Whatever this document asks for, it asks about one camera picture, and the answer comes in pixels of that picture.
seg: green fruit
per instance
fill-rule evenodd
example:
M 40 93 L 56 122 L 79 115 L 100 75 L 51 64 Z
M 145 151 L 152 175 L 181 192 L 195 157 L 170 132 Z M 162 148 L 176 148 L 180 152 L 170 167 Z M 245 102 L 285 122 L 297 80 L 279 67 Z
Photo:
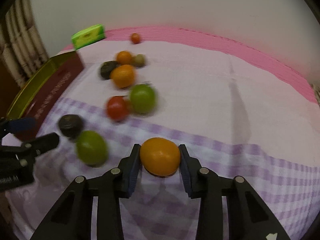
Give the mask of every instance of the green fruit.
M 78 158 L 87 165 L 101 165 L 108 158 L 108 147 L 104 139 L 95 131 L 83 131 L 77 141 Z
M 135 85 L 130 92 L 130 102 L 138 114 L 150 113 L 156 106 L 156 92 L 150 85 Z
M 136 67 L 143 67 L 146 64 L 146 57 L 143 54 L 138 54 L 133 60 Z

